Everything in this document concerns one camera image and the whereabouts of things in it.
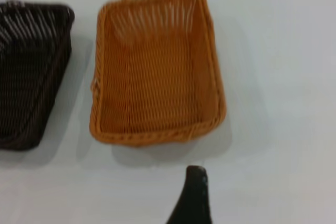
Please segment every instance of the white surface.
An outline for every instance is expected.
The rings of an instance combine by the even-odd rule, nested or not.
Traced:
[[[208,0],[228,115],[186,145],[111,147],[89,133],[99,7],[75,11],[73,55],[41,145],[0,152],[0,223],[165,223],[188,164],[214,223],[336,223],[334,0]]]

